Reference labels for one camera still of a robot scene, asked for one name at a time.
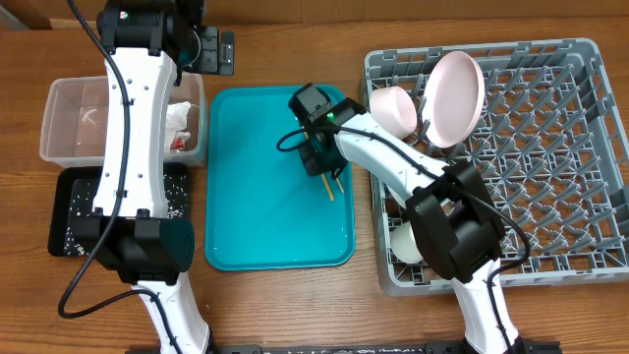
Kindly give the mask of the small pink bowl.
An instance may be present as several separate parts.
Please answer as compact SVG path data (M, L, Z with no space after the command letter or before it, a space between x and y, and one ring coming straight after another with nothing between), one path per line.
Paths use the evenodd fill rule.
M370 113L388 133L404 139L417 128L417 111L411 96L394 86L375 89L370 95Z

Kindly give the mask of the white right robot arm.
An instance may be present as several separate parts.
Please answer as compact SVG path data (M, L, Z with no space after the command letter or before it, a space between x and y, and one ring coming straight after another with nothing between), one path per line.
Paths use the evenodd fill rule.
M333 103L317 93L293 96L289 107L314 152L363 166L403 199L415 247L453 285L468 349L523 352L498 279L507 219L476 167L428 157L395 136L397 105L373 113L351 98Z

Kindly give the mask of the wooden chopstick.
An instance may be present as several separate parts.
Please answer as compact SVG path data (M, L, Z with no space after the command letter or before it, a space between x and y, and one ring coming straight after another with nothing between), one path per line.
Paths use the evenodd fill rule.
M333 192L331 190L331 187L330 187L330 184L328 182L328 179L327 179L326 175L325 174L321 174L320 177L321 177L321 180L323 182L323 185L325 187L326 193L327 193L330 201L334 202L335 201L335 197L334 197L334 194L333 194Z
M345 192L344 192L344 188L343 188L343 185L341 183L340 177L336 177L335 181L336 181L336 183L337 183L337 185L339 187L340 192L344 194Z

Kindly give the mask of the large pink plate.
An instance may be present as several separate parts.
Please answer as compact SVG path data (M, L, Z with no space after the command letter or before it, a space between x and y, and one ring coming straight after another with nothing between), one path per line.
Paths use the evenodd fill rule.
M475 130L485 100L485 81L479 64L463 51L443 56L429 75L422 119L426 137L439 148L463 142Z

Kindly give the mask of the red wrapper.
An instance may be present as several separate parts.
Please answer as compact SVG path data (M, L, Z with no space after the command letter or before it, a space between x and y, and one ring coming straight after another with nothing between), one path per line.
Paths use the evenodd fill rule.
M184 150L186 147L186 143L182 138L176 138L170 146L170 150L179 151Z

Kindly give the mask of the teal serving tray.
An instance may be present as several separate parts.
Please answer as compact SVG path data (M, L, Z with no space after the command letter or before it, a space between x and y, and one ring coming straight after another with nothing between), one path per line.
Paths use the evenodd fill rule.
M356 249L352 172L344 194L309 176L299 154L280 152L299 129L295 86L229 88L209 109L204 251L225 271L340 266Z

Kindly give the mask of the white napkin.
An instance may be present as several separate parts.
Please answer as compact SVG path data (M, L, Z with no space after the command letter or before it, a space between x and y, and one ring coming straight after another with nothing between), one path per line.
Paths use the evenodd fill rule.
M166 112L164 149L171 151L170 146L176 138L185 142L190 138L188 129L188 113L192 105L189 101L169 104Z

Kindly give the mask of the black tray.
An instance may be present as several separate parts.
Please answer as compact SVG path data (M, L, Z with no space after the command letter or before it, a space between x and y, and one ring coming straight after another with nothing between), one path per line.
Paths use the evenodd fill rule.
M50 255L55 257L86 255L86 249L75 240L72 226L76 218L89 216L91 213L101 171L101 166L71 167L59 174L48 238ZM189 219L191 198L189 168L183 163L165 163L163 182L167 199L167 218Z

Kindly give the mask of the white cup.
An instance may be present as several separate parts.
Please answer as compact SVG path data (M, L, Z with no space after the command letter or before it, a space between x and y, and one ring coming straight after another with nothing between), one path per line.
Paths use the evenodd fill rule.
M424 259L417 247L410 222L405 222L390 232L390 248L400 262L408 265L419 264Z

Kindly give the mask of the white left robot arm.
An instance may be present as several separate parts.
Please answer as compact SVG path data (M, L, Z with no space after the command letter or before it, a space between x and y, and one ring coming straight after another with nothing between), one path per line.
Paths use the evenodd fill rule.
M108 118L92 212L73 223L90 262L115 271L139 296L162 353L215 353L188 271L195 235L168 217L164 153L168 100L184 72L218 74L204 61L217 31L202 1L109 1L87 33L103 54Z

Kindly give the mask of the clear plastic waste bin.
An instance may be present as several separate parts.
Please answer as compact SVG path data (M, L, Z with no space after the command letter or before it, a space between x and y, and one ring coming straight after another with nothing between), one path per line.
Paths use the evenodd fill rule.
M170 104L190 102L187 131L192 136L164 159L188 166L207 162L208 108L200 75L186 73L172 89ZM59 79L50 87L40 134L40 157L64 168L100 166L104 161L108 117L107 78Z

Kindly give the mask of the grey dishwasher rack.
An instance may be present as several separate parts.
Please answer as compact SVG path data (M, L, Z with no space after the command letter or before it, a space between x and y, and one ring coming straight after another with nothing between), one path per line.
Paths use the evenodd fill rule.
M419 127L411 147L448 163L468 160L509 231L503 258L527 262L504 286L569 285L628 277L628 139L598 46L587 38L467 44L486 98L476 131L440 148Z

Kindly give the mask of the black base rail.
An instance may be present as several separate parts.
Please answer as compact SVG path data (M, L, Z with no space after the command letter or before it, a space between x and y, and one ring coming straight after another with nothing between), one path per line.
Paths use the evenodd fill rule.
M463 354L476 353L465 340L433 341L413 346L358 346L358 347L279 347L263 348L258 345L223 346L220 354ZM530 339L520 340L515 345L517 353L561 354L557 341L539 342Z

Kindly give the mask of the grey bowl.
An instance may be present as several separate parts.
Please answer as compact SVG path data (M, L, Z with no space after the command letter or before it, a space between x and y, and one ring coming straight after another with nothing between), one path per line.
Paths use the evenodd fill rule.
M388 190L388 193L390 194L390 196L397 203L397 205L399 205L400 208L402 208L402 209L406 209L407 208L406 207L406 201L407 201L408 197L406 195L398 194L390 186L387 187L387 190Z

